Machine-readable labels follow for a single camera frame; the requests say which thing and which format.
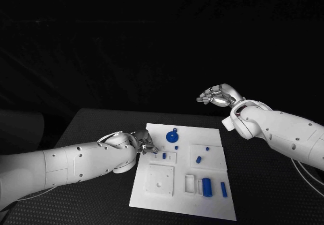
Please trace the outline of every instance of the fabric surface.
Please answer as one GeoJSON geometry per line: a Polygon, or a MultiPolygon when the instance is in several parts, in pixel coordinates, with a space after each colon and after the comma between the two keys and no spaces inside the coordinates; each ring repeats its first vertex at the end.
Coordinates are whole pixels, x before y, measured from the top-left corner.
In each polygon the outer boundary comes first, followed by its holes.
{"type": "Polygon", "coordinates": [[[237,222],[129,207],[135,165],[122,174],[110,172],[59,186],[44,195],[18,202],[4,224],[322,224],[324,198],[302,180],[290,159],[273,151],[262,139],[244,140],[236,131],[227,132],[221,119],[82,109],[56,147],[96,141],[115,131],[128,133],[144,129],[146,123],[217,128],[237,222]]]}

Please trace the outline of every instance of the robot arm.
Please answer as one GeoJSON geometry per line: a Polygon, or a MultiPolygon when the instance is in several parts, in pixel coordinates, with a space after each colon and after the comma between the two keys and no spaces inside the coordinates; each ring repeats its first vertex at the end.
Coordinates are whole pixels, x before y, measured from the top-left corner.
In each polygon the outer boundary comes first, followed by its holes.
{"type": "Polygon", "coordinates": [[[135,165],[136,153],[156,153],[146,130],[115,132],[105,142],[0,156],[0,211],[25,195],[82,182],[135,165]]]}
{"type": "Polygon", "coordinates": [[[246,100],[227,84],[208,88],[197,101],[230,106],[230,116],[221,121],[227,131],[236,129],[244,139],[262,138],[280,154],[324,170],[324,127],[319,124],[273,111],[262,102],[246,100]]]}

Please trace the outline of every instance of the black background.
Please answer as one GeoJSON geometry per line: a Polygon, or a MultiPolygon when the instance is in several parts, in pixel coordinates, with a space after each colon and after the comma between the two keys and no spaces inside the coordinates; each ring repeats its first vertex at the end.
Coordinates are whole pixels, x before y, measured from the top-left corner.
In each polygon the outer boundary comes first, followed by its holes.
{"type": "Polygon", "coordinates": [[[2,1],[1,108],[40,112],[54,144],[83,107],[227,116],[195,102],[227,83],[324,124],[322,12],[321,1],[2,1]]]}

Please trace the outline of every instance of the cable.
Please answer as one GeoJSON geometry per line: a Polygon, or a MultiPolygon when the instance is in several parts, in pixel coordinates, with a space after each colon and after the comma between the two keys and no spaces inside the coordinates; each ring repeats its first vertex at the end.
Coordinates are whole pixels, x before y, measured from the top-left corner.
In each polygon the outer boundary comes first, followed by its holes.
{"type": "Polygon", "coordinates": [[[48,190],[46,190],[43,193],[40,193],[38,195],[33,196],[33,197],[28,197],[28,198],[23,198],[23,199],[18,199],[15,201],[23,201],[23,200],[27,200],[27,199],[31,199],[31,198],[36,198],[38,197],[40,195],[43,195],[44,193],[47,193],[48,191],[51,191],[56,187],[50,188],[48,190]]]}
{"type": "Polygon", "coordinates": [[[308,175],[311,176],[311,178],[312,178],[321,185],[324,185],[324,183],[322,183],[322,182],[311,175],[311,173],[308,172],[308,170],[306,170],[305,167],[302,166],[300,162],[298,162],[298,163],[299,163],[302,169],[305,170],[305,172],[308,173],[308,175]]]}
{"type": "Polygon", "coordinates": [[[318,192],[318,194],[324,197],[324,194],[315,189],[315,187],[311,185],[311,183],[308,182],[308,180],[306,180],[305,177],[302,176],[302,173],[300,173],[300,171],[299,171],[299,169],[298,169],[298,167],[296,167],[296,165],[295,165],[295,162],[293,162],[292,158],[290,158],[290,161],[292,161],[292,163],[293,163],[295,169],[296,169],[296,171],[298,171],[300,177],[303,178],[305,182],[309,184],[309,186],[311,186],[312,189],[318,192]]]}
{"type": "Polygon", "coordinates": [[[116,132],[113,132],[112,134],[105,135],[96,142],[100,142],[105,138],[108,138],[110,135],[116,134],[118,132],[120,132],[120,131],[116,131],[116,132]]]}

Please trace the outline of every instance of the black table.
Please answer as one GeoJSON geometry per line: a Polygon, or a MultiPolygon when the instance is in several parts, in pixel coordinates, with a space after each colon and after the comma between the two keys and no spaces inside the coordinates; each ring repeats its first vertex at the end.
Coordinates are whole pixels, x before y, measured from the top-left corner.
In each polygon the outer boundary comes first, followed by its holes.
{"type": "MultiPolygon", "coordinates": [[[[259,138],[227,132],[221,117],[82,109],[56,147],[96,141],[146,123],[217,128],[239,224],[322,224],[324,198],[302,180],[290,159],[259,138]]],[[[17,203],[4,224],[236,224],[233,221],[128,206],[136,166],[80,183],[59,186],[17,203]]]]}

